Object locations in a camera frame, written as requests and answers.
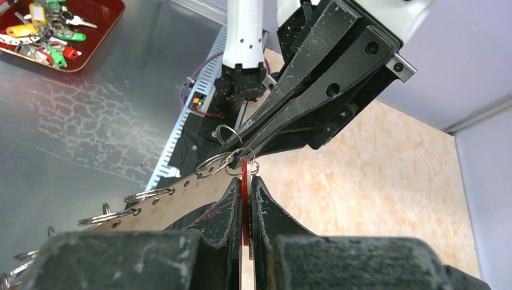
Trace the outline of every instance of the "green key tag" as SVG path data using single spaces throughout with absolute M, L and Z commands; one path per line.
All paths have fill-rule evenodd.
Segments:
M 68 64 L 66 63 L 66 60 L 64 59 L 64 56 L 58 52 L 57 50 L 55 50 L 55 48 L 53 48 L 51 45 L 47 45 L 46 46 L 48 48 L 48 50 L 50 51 L 50 56 L 51 58 L 53 59 L 53 62 L 59 67 L 63 67 L 63 66 L 68 66 Z
M 85 34 L 79 33 L 79 32 L 75 32 L 75 33 L 73 33 L 73 36 L 71 36 L 70 40 L 85 41 L 86 38 L 87 38 L 87 36 L 85 36 Z
M 55 33 L 55 37 L 58 37 L 63 40 L 73 40 L 73 41 L 85 41 L 87 38 L 85 34 L 79 32 L 73 32 L 72 35 L 64 34 L 64 33 Z
M 60 4 L 59 2 L 64 2 L 60 0 L 46 0 L 46 4 L 48 4 L 49 8 L 52 9 L 54 12 L 60 11 Z

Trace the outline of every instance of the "metal table surface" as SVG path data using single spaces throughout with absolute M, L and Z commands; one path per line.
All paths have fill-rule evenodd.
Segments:
M 79 74 L 0 55 L 0 271 L 46 228 L 124 208 L 146 186 L 181 111 L 179 87 L 220 25 L 170 1 L 126 10 Z

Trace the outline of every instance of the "bolt hole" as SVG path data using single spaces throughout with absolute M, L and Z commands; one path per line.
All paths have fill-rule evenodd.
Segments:
M 379 44 L 375 41 L 370 42 L 365 47 L 365 52 L 367 55 L 372 56 L 373 54 L 376 54 L 379 52 Z
M 339 85 L 337 83 L 332 83 L 327 87 L 325 93 L 327 94 L 327 97 L 334 97 L 335 95 L 339 94 L 339 90 Z
M 393 66 L 393 69 L 399 73 L 401 71 L 403 71 L 403 63 L 401 62 L 398 62 L 398 63 L 395 63 L 395 65 Z

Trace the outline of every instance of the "metal key ring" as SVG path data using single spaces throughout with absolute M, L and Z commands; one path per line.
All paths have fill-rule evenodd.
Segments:
M 34 263 L 34 260 L 28 261 L 27 263 L 25 263 L 19 267 L 16 267 L 14 270 L 9 272 L 7 278 L 8 278 L 10 286 L 16 286 L 16 285 L 20 284 L 20 282 L 21 282 L 20 278 L 23 276 L 23 274 L 28 269 L 28 267 L 30 265 L 32 265 L 32 263 Z
M 152 197 L 158 196 L 158 195 L 164 195 L 170 191 L 172 191 L 172 189 L 163 188 L 163 189 L 149 190 L 147 192 L 139 192 L 139 193 L 135 193 L 134 195 L 126 196 L 124 198 L 124 202 L 126 202 L 127 204 L 137 204 L 145 199 L 152 198 Z
M 23 261 L 26 261 L 26 260 L 33 260 L 33 259 L 35 259 L 37 257 L 38 253 L 39 253 L 39 250 L 33 250 L 33 251 L 28 251 L 28 252 L 24 252 L 24 253 L 15 255 L 15 256 L 13 256 L 13 258 L 18 260 L 18 261 L 20 261 L 20 262 L 23 262 Z
M 111 221 L 112 219 L 122 218 L 124 216 L 129 216 L 130 214 L 137 214 L 141 210 L 135 208 L 129 208 L 127 210 L 118 211 L 115 213 L 102 214 L 101 216 L 93 216 L 88 219 L 81 219 L 78 221 L 78 225 L 94 225 L 101 224 L 103 222 Z
M 235 129 L 233 129 L 233 128 L 229 127 L 228 125 L 225 125 L 225 124 L 218 125 L 217 128 L 215 128 L 215 133 L 217 134 L 217 140 L 219 141 L 220 145 L 224 145 L 226 143 L 226 141 L 222 138 L 222 136 L 220 134 L 220 130 L 222 128 L 226 128 L 227 130 L 231 131 L 238 138 L 238 140 L 240 141 L 240 145 L 243 146 L 242 138 L 239 136 L 237 131 L 235 131 Z
M 9 275 L 7 273 L 0 274 L 0 280 L 2 282 L 0 284 L 0 290 L 9 290 L 11 287 Z
M 229 156 L 230 155 L 231 155 L 231 153 L 224 152 L 224 153 L 217 154 L 217 155 L 215 155 L 213 157 L 208 158 L 207 160 L 205 160 L 203 163 L 199 164 L 196 167 L 196 174 L 205 171 L 212 164 L 214 164 L 215 162 L 221 160 L 219 168 L 217 170 L 215 170 L 213 172 L 210 172 L 210 169 L 209 169 L 208 170 L 208 174 L 206 174 L 206 175 L 198 174 L 198 175 L 200 176 L 200 178 L 206 178 L 206 177 L 209 177 L 209 176 L 211 176 L 213 174 L 216 174 L 217 172 L 221 171 L 224 167 L 226 167 L 229 164 L 229 162 L 230 162 Z
M 253 164 L 256 164 L 256 168 L 251 171 L 251 175 L 256 175 L 258 174 L 258 172 L 260 172 L 260 163 L 257 161 L 257 160 L 254 160 Z M 229 176 L 240 176 L 242 175 L 242 172 L 239 172 L 239 173 L 229 173 L 228 172 L 228 167 L 224 167 L 224 169 L 226 170 L 226 174 L 229 175 Z
M 233 150 L 233 152 L 231 152 L 231 154 L 229 154 L 228 159 L 232 161 L 235 157 L 235 154 L 240 153 L 244 150 L 252 152 L 252 159 L 251 159 L 251 162 L 249 163 L 252 166 L 254 161 L 256 161 L 256 153 L 254 152 L 254 149 L 249 148 L 249 147 L 240 147 L 238 149 Z

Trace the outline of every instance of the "red tray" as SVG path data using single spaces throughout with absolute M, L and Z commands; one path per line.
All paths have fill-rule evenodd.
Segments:
M 67 0 L 60 4 L 67 6 L 68 10 L 73 12 L 75 15 L 86 18 L 89 22 L 98 25 L 98 28 L 96 29 L 84 26 L 71 27 L 72 29 L 75 28 L 73 29 L 74 31 L 81 32 L 87 37 L 83 42 L 71 42 L 72 46 L 76 50 L 82 52 L 82 55 L 78 56 L 78 58 L 74 60 L 66 59 L 68 66 L 65 68 L 47 66 L 58 71 L 74 73 L 76 71 L 80 71 L 89 62 L 92 55 L 96 52 L 98 47 L 105 40 L 105 37 L 109 34 L 123 14 L 125 6 L 122 0 Z M 2 15 L 0 15 L 0 30 L 5 30 L 7 27 L 12 25 L 22 24 L 21 20 L 14 15 L 16 11 L 21 13 L 21 15 L 30 14 L 27 6 L 19 4 L 11 5 L 2 13 Z M 35 60 L 15 53 L 13 49 L 14 47 L 12 45 L 3 45 L 0 47 L 0 50 L 5 51 L 6 53 L 10 53 L 45 66 Z

